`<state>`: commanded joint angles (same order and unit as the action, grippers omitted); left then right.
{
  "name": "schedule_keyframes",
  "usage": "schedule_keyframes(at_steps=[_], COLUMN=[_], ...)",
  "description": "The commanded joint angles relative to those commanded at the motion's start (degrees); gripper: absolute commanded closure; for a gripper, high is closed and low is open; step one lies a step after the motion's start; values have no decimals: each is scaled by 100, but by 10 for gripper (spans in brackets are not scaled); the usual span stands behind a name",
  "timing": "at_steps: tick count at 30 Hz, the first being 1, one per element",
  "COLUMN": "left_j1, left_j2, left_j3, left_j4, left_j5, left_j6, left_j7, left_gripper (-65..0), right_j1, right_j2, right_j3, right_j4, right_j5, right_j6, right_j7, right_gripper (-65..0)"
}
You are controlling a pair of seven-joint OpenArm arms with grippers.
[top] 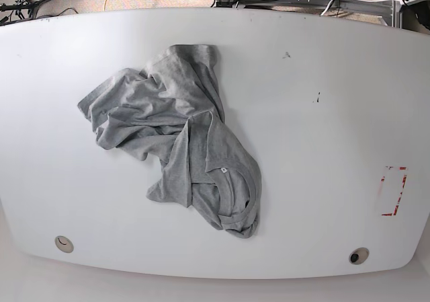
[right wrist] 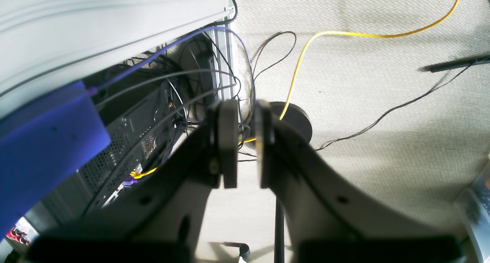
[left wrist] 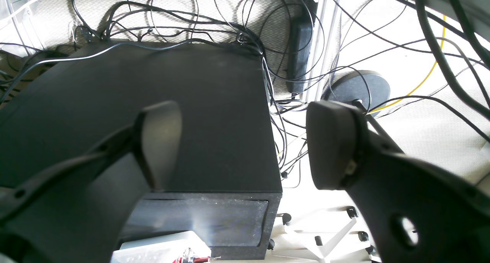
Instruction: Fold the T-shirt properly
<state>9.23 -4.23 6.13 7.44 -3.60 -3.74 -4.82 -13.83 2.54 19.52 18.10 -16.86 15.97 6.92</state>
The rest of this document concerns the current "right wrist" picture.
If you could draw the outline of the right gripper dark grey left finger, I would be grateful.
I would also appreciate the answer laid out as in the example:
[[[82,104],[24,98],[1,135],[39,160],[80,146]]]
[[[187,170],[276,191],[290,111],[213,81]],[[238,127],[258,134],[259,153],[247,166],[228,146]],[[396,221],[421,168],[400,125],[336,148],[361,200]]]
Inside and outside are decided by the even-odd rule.
[[[237,187],[236,100],[210,107],[149,178],[101,209],[40,234],[29,263],[194,263],[210,192]]]

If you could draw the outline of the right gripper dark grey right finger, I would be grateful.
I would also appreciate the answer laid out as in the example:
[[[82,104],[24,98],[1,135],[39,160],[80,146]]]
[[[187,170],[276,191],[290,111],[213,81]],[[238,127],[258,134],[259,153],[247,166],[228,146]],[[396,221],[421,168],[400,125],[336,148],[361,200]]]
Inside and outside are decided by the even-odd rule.
[[[294,263],[461,263],[451,234],[400,214],[338,174],[264,100],[255,108],[261,188],[283,207]]]

